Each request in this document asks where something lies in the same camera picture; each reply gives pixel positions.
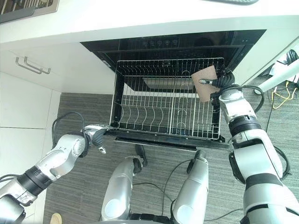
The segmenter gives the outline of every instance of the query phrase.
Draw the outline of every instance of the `wire rack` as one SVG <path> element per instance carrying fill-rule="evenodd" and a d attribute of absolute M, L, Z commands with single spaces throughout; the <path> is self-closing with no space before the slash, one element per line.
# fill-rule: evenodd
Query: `wire rack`
<path fill-rule="evenodd" d="M 191 75 L 223 58 L 118 61 L 112 126 L 135 132 L 218 139 L 220 108 L 201 102 Z"/>

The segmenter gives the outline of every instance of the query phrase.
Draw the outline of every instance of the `white cabinet door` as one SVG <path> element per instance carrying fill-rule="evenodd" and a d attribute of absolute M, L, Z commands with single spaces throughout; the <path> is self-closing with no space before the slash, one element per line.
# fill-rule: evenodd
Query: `white cabinet door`
<path fill-rule="evenodd" d="M 51 68 L 50 74 L 21 68 L 15 64 L 17 56 L 22 64 L 27 56 L 36 67 L 46 71 Z M 59 92 L 113 94 L 114 72 L 78 42 L 2 51 L 0 63 L 1 71 Z"/>
<path fill-rule="evenodd" d="M 0 126 L 46 128 L 52 90 L 0 73 Z"/>
<path fill-rule="evenodd" d="M 17 56 L 18 55 L 10 51 L 0 51 L 0 71 L 39 84 L 41 86 L 48 87 L 50 89 L 59 90 L 62 88 L 62 84 L 64 83 L 63 77 L 58 76 L 54 72 L 51 72 L 50 74 L 36 74 L 32 71 L 22 68 L 15 63 Z M 18 57 L 19 63 L 24 65 L 24 57 Z M 47 68 L 36 64 L 30 58 L 28 58 L 28 63 L 38 68 L 47 70 Z"/>
<path fill-rule="evenodd" d="M 23 174 L 43 153 L 44 129 L 0 128 L 0 176 Z M 36 202 L 25 208 L 26 216 L 35 213 Z"/>

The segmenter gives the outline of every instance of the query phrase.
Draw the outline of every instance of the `robotic arm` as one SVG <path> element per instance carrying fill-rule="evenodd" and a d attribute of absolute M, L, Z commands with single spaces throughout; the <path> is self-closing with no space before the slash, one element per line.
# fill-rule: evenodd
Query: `robotic arm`
<path fill-rule="evenodd" d="M 77 158 L 91 143 L 102 153 L 102 136 L 108 126 L 90 125 L 81 135 L 65 134 L 57 145 L 36 165 L 14 178 L 0 189 L 0 223 L 21 223 L 25 218 L 23 206 L 30 206 L 51 183 L 69 173 Z"/>
<path fill-rule="evenodd" d="M 299 203 L 280 181 L 281 161 L 251 105 L 238 89 L 224 91 L 219 103 L 233 136 L 230 165 L 234 176 L 246 185 L 240 223 L 299 223 Z"/>
<path fill-rule="evenodd" d="M 234 151 L 229 161 L 234 176 L 246 185 L 244 218 L 241 224 L 299 223 L 299 203 L 280 181 L 282 164 L 261 129 L 256 114 L 240 87 L 216 95 L 232 134 Z M 202 153 L 195 155 L 189 177 L 173 206 L 175 224 L 203 223 L 208 194 L 208 163 Z"/>
<path fill-rule="evenodd" d="M 261 129 L 251 105 L 238 88 L 228 88 L 217 96 L 230 132 L 234 151 L 229 161 L 234 176 L 246 185 L 244 218 L 241 224 L 299 223 L 299 203 L 280 181 L 281 161 L 267 135 Z M 35 166 L 0 189 L 0 223 L 20 223 L 29 206 L 51 183 L 71 171 L 76 159 L 92 143 L 102 153 L 102 135 L 107 126 L 85 127 L 86 138 L 66 134 Z M 132 177 L 141 171 L 139 157 L 127 158 L 110 178 L 102 207 L 103 223 L 122 224 L 130 218 Z M 208 162 L 198 151 L 189 164 L 189 176 L 172 208 L 169 220 L 175 224 L 203 223 L 208 194 Z M 147 223 L 141 216 L 125 223 Z"/>

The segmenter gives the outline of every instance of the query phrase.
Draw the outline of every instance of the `floor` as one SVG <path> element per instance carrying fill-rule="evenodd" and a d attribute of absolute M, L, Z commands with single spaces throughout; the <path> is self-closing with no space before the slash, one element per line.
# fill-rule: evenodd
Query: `floor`
<path fill-rule="evenodd" d="M 265 78 L 259 77 L 251 84 L 258 85 Z M 255 108 L 260 100 L 252 90 L 244 91 L 245 97 Z M 68 111 L 83 114 L 87 124 L 108 123 L 112 96 L 98 94 L 63 93 L 60 99 L 59 115 Z M 257 113 L 258 120 L 265 129 L 271 101 L 265 95 L 265 103 Z M 291 173 L 284 180 L 290 190 L 299 198 L 299 141 L 297 119 L 299 101 L 287 102 L 280 109 L 273 110 L 268 129 L 274 145 L 284 150 L 291 163 Z M 61 122 L 58 134 L 80 129 L 80 122 L 75 116 Z M 228 140 L 228 128 L 222 117 L 221 134 Z M 113 137 L 105 136 L 107 154 L 101 154 L 92 147 L 89 154 L 78 159 L 74 169 L 53 183 L 47 190 L 44 212 L 44 224 L 50 222 L 53 213 L 59 212 L 65 224 L 94 223 L 99 220 L 101 206 L 108 180 L 115 167 L 123 158 L 134 155 L 134 145 L 114 142 Z M 163 187 L 171 170 L 181 161 L 194 156 L 194 152 L 165 147 L 145 146 L 149 165 L 134 177 L 134 183 L 151 182 Z M 209 194 L 206 207 L 206 219 L 219 217 L 227 212 L 242 208 L 244 185 L 232 175 L 228 161 L 228 150 L 206 149 L 209 162 Z M 187 163 L 180 166 L 171 177 L 167 194 L 175 199 L 182 183 L 187 177 Z M 133 187 L 131 210 L 133 213 L 161 214 L 162 193 L 151 185 Z M 165 198 L 164 215 L 170 216 L 171 202 Z M 217 221 L 205 223 L 235 224 L 242 218 L 242 211 L 236 211 Z"/>

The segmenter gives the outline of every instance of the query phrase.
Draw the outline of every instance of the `brown cardboard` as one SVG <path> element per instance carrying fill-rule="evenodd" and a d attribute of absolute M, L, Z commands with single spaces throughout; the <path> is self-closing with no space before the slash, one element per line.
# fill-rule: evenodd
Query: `brown cardboard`
<path fill-rule="evenodd" d="M 212 86 L 211 84 L 202 84 L 199 81 L 201 79 L 217 79 L 215 67 L 212 65 L 205 69 L 192 74 L 192 80 L 194 82 L 196 92 L 201 102 L 210 101 L 210 95 L 213 92 L 217 92 L 220 89 Z"/>

